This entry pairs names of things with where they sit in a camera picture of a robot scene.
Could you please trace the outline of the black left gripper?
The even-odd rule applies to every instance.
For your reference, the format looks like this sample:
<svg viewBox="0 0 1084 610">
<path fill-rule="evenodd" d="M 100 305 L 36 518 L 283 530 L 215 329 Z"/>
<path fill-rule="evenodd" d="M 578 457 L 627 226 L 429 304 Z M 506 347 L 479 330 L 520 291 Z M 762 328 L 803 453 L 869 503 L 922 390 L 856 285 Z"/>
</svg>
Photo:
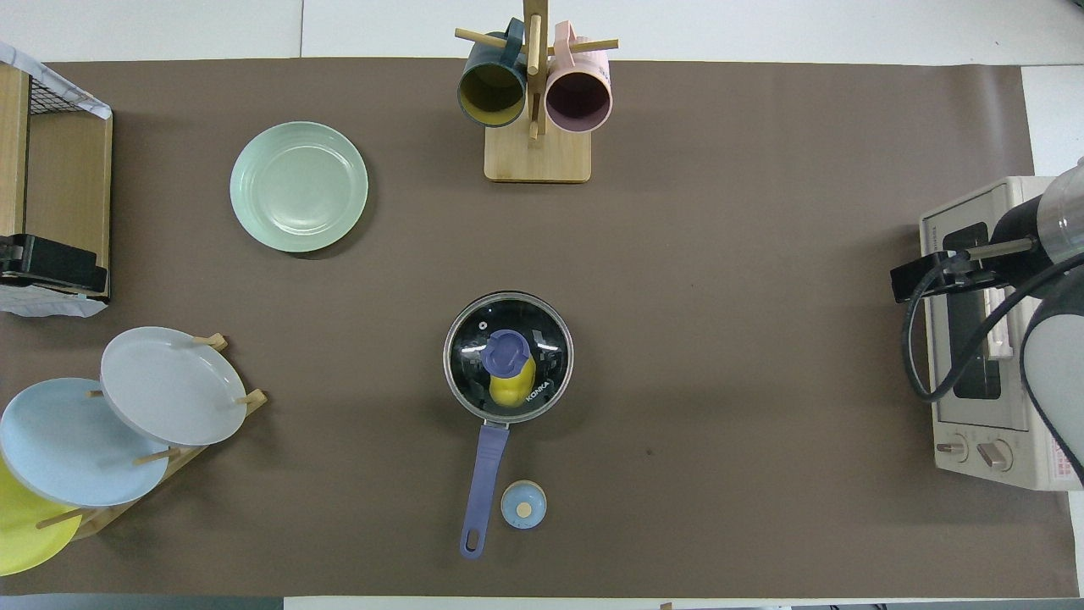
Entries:
<svg viewBox="0 0 1084 610">
<path fill-rule="evenodd" d="M 27 235 L 1 236 L 1 280 L 27 280 L 26 241 Z M 102 295 L 109 291 L 108 271 L 96 267 L 96 254 L 41 236 L 30 236 L 30 282 Z"/>
</svg>

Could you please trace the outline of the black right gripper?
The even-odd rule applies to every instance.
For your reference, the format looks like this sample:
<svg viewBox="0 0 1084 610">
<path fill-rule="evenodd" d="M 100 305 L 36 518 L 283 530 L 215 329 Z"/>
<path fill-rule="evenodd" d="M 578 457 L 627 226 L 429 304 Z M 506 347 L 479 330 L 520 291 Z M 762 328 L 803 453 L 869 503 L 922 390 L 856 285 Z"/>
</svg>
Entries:
<svg viewBox="0 0 1084 610">
<path fill-rule="evenodd" d="M 976 247 L 1005 246 L 1015 241 L 1027 241 L 1030 246 L 1023 251 L 979 258 L 971 254 L 964 262 L 949 262 L 949 258 L 917 258 L 904 265 L 892 268 L 889 273 L 895 302 L 909 301 L 911 295 L 924 282 L 925 275 L 941 267 L 946 274 L 946 293 L 976 293 L 986 289 L 1003 289 L 1011 282 L 1002 274 L 1037 274 L 1051 267 L 1050 256 L 1040 242 L 1037 222 L 1038 197 L 1014 206 L 998 220 L 976 219 L 978 205 L 965 205 L 965 218 L 956 231 L 945 232 L 941 241 L 942 251 L 953 251 L 959 258 L 963 251 Z"/>
</svg>

